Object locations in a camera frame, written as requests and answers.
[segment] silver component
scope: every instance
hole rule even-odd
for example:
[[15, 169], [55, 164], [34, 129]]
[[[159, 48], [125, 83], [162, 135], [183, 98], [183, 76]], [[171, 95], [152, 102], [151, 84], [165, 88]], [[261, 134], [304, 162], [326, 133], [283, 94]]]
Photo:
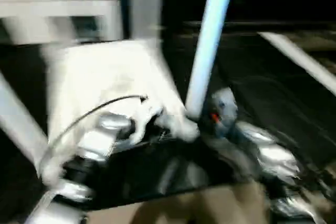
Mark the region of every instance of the silver component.
[[99, 129], [83, 135], [78, 144], [77, 155], [104, 162], [111, 154], [117, 133], [106, 133]]
[[92, 199], [92, 190], [89, 187], [66, 179], [61, 179], [57, 187], [57, 194], [75, 202], [84, 202]]
[[218, 90], [212, 95], [216, 110], [220, 116], [220, 124], [217, 126], [218, 134], [226, 136], [236, 122], [238, 107], [236, 99], [230, 88]]
[[255, 144], [273, 144], [277, 141], [277, 139], [266, 130], [258, 128], [252, 124], [239, 121], [237, 122], [236, 127], [245, 137]]
[[25, 224], [80, 224], [85, 218], [76, 208], [52, 202], [46, 208], [36, 209]]
[[101, 127], [106, 130], [117, 130], [130, 127], [131, 120], [124, 115], [118, 115], [113, 113], [101, 114], [98, 118], [97, 127]]
[[85, 133], [78, 144], [77, 155], [105, 162], [111, 153], [130, 149], [132, 141], [117, 140], [120, 130], [130, 127], [131, 120], [124, 115], [113, 113], [101, 114], [98, 118], [96, 128]]
[[258, 161], [264, 172], [293, 184], [293, 178], [300, 172], [297, 160], [287, 149], [279, 145], [261, 146]]
[[306, 215], [311, 217], [316, 224], [326, 224], [314, 207], [300, 196], [292, 196], [274, 200], [271, 203], [273, 211], [281, 213], [286, 217]]

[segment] floor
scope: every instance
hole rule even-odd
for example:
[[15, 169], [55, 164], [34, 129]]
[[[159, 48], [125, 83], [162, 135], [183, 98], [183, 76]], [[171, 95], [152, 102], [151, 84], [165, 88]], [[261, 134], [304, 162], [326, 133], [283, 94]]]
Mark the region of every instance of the floor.
[[262, 187], [256, 183], [216, 187], [194, 193], [95, 211], [90, 224], [268, 223]]

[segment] blue pole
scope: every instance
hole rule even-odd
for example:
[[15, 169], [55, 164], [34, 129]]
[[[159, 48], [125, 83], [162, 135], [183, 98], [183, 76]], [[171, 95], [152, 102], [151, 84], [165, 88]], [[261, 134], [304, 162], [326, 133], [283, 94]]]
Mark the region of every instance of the blue pole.
[[229, 1], [206, 0], [186, 99], [188, 115], [194, 118], [201, 115]]

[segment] white pole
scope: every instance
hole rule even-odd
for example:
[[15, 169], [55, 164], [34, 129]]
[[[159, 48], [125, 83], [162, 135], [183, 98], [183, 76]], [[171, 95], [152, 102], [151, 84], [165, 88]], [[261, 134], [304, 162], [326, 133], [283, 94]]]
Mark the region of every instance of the white pole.
[[202, 111], [229, 1], [206, 0], [186, 99], [188, 115], [194, 118], [198, 118]]
[[294, 63], [302, 67], [307, 73], [336, 95], [336, 77], [324, 66], [314, 60], [309, 54], [299, 48], [286, 36], [274, 33], [259, 33], [274, 47], [290, 58]]
[[0, 126], [38, 171], [48, 140], [1, 73]]

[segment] chrome part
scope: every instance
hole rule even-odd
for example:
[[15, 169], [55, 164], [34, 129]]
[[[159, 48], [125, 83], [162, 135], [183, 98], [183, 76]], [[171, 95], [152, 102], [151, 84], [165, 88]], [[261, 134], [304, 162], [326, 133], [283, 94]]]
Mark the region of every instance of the chrome part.
[[246, 122], [238, 122], [236, 129], [237, 144], [257, 162], [262, 174], [295, 184], [301, 166], [291, 151], [277, 144], [276, 137]]
[[57, 194], [75, 202], [84, 202], [92, 199], [92, 190], [89, 187], [66, 179], [60, 181]]
[[25, 224], [80, 224], [85, 218], [76, 208], [52, 202], [44, 209], [36, 209]]
[[267, 174], [293, 184], [293, 178], [298, 176], [300, 169], [293, 154], [279, 145], [259, 147], [258, 161]]
[[100, 162], [105, 161], [112, 152], [116, 137], [117, 132], [109, 134], [99, 129], [91, 130], [79, 141], [77, 155]]
[[273, 144], [277, 141], [276, 137], [269, 134], [266, 130], [258, 128], [247, 122], [239, 121], [237, 128], [243, 135], [255, 144]]
[[274, 200], [271, 203], [273, 211], [285, 217], [307, 216], [311, 217], [316, 224], [326, 224], [311, 204], [304, 201], [300, 196], [293, 196]]
[[97, 127], [105, 130], [120, 130], [131, 126], [131, 120], [124, 115], [113, 113], [101, 114], [98, 118]]

